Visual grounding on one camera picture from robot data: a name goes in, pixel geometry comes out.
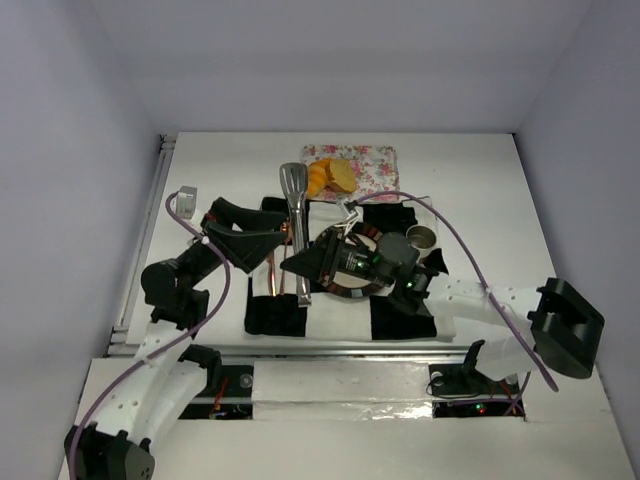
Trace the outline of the sliced bread piece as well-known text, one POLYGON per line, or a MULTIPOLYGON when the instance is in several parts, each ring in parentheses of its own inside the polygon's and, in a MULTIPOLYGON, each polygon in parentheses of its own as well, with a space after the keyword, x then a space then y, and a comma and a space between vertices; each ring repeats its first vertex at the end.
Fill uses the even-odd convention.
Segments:
POLYGON ((326 167, 327 186, 339 193, 354 193, 357 178, 348 159, 331 159, 326 167))

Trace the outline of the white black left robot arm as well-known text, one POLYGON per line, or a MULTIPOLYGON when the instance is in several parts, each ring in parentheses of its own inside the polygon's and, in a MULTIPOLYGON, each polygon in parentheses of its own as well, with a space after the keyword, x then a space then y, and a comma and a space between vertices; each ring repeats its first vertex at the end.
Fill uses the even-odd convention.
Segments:
POLYGON ((220 353, 195 338, 224 305, 231 271, 251 273, 286 238, 285 214, 216 199, 198 225, 180 215, 179 193, 165 201, 192 241, 179 256, 144 268, 140 283, 150 322, 133 363, 69 430, 72 479, 149 479, 158 444, 200 393, 218 392, 220 353))

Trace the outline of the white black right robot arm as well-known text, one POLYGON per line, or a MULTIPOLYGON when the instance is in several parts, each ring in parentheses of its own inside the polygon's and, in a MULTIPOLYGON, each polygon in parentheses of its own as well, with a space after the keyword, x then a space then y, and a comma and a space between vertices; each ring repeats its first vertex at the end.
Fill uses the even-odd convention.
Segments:
POLYGON ((280 266, 323 287, 336 274, 387 287, 389 302, 406 315, 503 324, 509 336, 477 340, 465 357, 467 370, 488 379, 533 370, 545 378, 552 372, 591 377, 605 321, 568 281, 549 278, 536 288, 492 287, 484 281, 454 279, 418 258, 418 250, 399 233, 386 233, 369 248, 330 227, 280 266))

